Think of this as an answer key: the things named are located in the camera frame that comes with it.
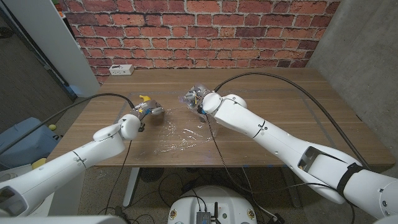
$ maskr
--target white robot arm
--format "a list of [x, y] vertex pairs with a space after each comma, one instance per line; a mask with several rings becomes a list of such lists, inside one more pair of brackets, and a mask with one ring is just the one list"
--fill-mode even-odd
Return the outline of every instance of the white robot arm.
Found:
[[141, 119], [160, 114], [163, 108], [154, 100], [136, 106], [117, 124], [97, 131], [93, 141], [74, 149], [24, 175], [0, 183], [0, 217], [23, 217], [85, 169], [125, 150], [123, 140], [133, 140], [142, 131]]
[[221, 125], [253, 138], [282, 160], [305, 183], [325, 198], [343, 203], [345, 198], [381, 219], [398, 212], [398, 179], [363, 169], [353, 157], [331, 147], [298, 139], [246, 109], [237, 95], [220, 96], [195, 86], [185, 95], [191, 108], [201, 103], [202, 113]]

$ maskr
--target table leg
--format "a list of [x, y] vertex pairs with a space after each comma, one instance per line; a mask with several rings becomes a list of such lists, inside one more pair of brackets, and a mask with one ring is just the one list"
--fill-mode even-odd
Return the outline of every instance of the table leg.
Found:
[[[294, 173], [288, 167], [281, 167], [282, 175], [284, 176], [286, 186], [295, 185], [294, 182]], [[288, 189], [290, 194], [290, 199], [292, 199], [292, 205], [295, 208], [301, 207], [301, 201], [299, 197], [299, 192], [297, 191], [297, 187], [291, 187]]]
[[129, 183], [127, 184], [126, 193], [124, 194], [123, 206], [129, 206], [132, 196], [134, 195], [134, 190], [136, 188], [136, 184], [138, 183], [138, 174], [139, 174], [139, 167], [131, 168]]

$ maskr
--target wooden tabletop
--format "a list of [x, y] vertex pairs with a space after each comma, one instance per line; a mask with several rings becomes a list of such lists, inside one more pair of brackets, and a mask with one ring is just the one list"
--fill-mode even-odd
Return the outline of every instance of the wooden tabletop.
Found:
[[[311, 93], [334, 117], [371, 166], [390, 166], [392, 154], [355, 115], [336, 91], [314, 69], [159, 69], [136, 70], [131, 76], [109, 77], [99, 93], [128, 96], [134, 104], [148, 95], [167, 112], [144, 119], [145, 131], [133, 140], [126, 165], [133, 167], [219, 167], [222, 162], [210, 131], [178, 97], [196, 83], [213, 89], [225, 79], [244, 72], [269, 72], [296, 82]], [[326, 116], [293, 86], [271, 77], [251, 75], [225, 84], [222, 95], [234, 93], [246, 100], [248, 109], [288, 133], [306, 141], [335, 147], [352, 156], [349, 147]], [[93, 139], [99, 129], [116, 122], [130, 111], [121, 98], [104, 96], [90, 101], [49, 156], [49, 160]], [[216, 141], [230, 167], [281, 166], [283, 163], [249, 137], [214, 124]], [[127, 150], [97, 166], [121, 166]]]

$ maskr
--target yellow ball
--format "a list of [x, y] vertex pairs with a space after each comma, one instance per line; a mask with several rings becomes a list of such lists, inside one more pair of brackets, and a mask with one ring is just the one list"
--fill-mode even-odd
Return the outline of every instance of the yellow ball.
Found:
[[54, 131], [57, 127], [56, 127], [55, 124], [50, 124], [49, 128], [50, 128], [51, 131]]

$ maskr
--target wall socket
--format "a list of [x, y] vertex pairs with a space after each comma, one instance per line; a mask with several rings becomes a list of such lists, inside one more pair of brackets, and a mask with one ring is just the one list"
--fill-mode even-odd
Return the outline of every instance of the wall socket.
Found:
[[111, 75], [131, 75], [134, 68], [132, 65], [112, 65], [109, 71]]

